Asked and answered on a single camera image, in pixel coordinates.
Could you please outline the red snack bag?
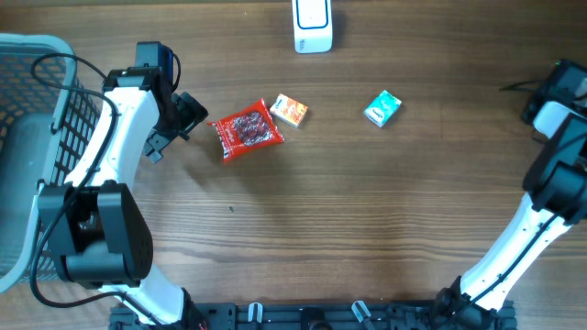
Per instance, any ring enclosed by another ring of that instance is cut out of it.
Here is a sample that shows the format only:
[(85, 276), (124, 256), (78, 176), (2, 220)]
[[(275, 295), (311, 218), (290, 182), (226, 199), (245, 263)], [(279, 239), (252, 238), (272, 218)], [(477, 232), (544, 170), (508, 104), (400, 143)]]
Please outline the red snack bag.
[(285, 139), (274, 124), (263, 98), (247, 108), (214, 122), (208, 122), (223, 149), (223, 161), (233, 160), (255, 149), (282, 144)]

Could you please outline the orange small box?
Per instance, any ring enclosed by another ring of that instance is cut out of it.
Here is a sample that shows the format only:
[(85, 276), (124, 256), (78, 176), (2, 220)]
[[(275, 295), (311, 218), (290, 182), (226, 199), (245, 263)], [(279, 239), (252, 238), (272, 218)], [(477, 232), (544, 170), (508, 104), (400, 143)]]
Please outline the orange small box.
[(308, 107), (293, 98), (280, 93), (273, 105), (270, 107), (270, 113), (292, 127), (299, 127), (307, 114)]

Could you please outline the green tissue pack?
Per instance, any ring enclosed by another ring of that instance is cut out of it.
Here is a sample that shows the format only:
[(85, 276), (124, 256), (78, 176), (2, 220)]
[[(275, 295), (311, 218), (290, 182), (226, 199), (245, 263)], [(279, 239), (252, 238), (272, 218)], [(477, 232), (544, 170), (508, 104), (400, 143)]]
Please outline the green tissue pack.
[(386, 90), (373, 99), (363, 114), (377, 127), (383, 127), (399, 110), (402, 101)]

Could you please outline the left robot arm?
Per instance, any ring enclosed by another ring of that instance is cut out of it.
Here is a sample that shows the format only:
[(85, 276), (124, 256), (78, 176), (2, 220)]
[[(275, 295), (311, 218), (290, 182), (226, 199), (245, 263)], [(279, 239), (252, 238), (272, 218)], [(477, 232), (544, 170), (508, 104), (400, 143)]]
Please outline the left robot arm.
[[(73, 308), (113, 297), (150, 328), (208, 327), (187, 290), (154, 266), (152, 235), (132, 195), (150, 135), (183, 135), (198, 121), (197, 102), (175, 92), (179, 70), (173, 61), (142, 62), (105, 75), (98, 93), (103, 110), (82, 158), (63, 185), (45, 188), (39, 196), (44, 232), (29, 280), (39, 302)], [(44, 296), (37, 281), (44, 248), (58, 276), (92, 291), (92, 296), (73, 302)]]

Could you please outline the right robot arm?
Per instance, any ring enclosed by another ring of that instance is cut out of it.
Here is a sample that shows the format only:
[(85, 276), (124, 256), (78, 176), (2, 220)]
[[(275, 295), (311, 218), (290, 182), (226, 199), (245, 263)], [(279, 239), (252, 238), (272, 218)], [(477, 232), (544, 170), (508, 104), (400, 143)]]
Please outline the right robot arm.
[(586, 68), (561, 59), (537, 81), (522, 120), (545, 137), (513, 219), (484, 257), (443, 289), (434, 329), (496, 326), (509, 291), (539, 255), (586, 217)]

